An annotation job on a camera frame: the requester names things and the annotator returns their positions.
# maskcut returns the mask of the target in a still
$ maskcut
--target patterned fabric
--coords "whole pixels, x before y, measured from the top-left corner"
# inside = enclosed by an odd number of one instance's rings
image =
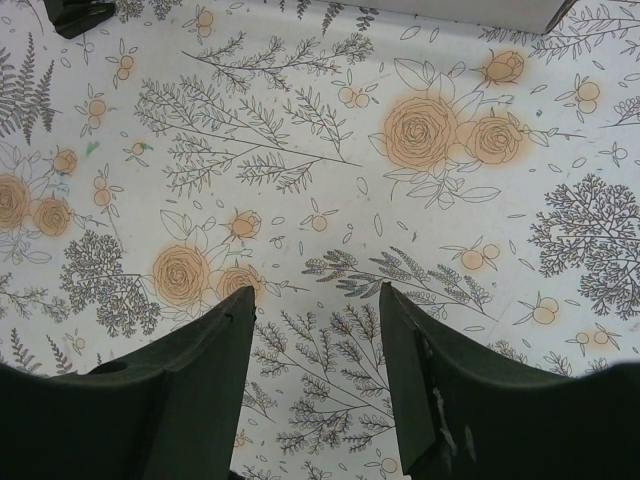
[[[538,36],[117,0],[73,41],[0,4],[0,361],[84,373],[251,285],[233,469],[372,480],[402,478],[383,281],[531,366],[638,358],[639,3]]]

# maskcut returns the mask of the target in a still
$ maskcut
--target black object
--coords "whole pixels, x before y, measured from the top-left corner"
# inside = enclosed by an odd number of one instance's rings
[[[0,365],[0,478],[226,479],[254,311],[243,288],[87,375]]]
[[[44,0],[47,16],[56,32],[64,38],[74,38],[111,18],[115,3],[93,0]]]
[[[534,369],[389,284],[380,322],[402,469],[413,480],[638,477],[640,364],[579,379]]]

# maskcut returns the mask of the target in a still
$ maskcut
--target orange rose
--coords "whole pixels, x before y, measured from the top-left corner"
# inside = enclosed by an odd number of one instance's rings
[[[69,207],[66,202],[56,198],[36,200],[30,207],[33,212],[33,223],[45,235],[57,237],[62,235],[69,225]]]
[[[495,84],[511,83],[522,74],[524,60],[519,53],[505,52],[493,58],[491,52],[491,57],[489,65],[480,69],[484,73],[485,81]]]
[[[384,124],[389,158],[401,167],[428,171],[446,158],[456,126],[453,111],[444,103],[427,98],[407,100]]]
[[[156,292],[169,304],[190,306],[202,298],[209,286],[209,264],[200,252],[186,247],[171,247],[153,264]]]
[[[212,274],[211,286],[215,289],[220,300],[227,298],[233,292],[242,287],[253,287],[256,292],[260,290],[258,272],[252,267],[249,269],[231,267],[223,272]]]
[[[63,150],[53,159],[53,168],[58,173],[71,173],[75,170],[78,157],[72,150]]]
[[[515,125],[499,117],[463,123],[456,130],[456,135],[469,155],[489,164],[511,160],[522,140],[522,134]]]
[[[227,227],[234,238],[253,238],[260,231],[262,220],[253,210],[237,214],[236,218]]]
[[[15,228],[29,212],[29,189],[18,178],[0,175],[0,228]]]

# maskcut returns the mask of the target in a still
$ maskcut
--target white box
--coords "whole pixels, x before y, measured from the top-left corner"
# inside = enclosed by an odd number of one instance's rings
[[[548,33],[577,0],[347,0],[356,7]]]

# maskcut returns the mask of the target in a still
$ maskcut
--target green mark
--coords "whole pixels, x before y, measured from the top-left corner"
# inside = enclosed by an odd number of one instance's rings
[[[93,152],[99,146],[100,142],[89,142],[89,145],[87,145],[87,157],[91,155],[91,152]]]

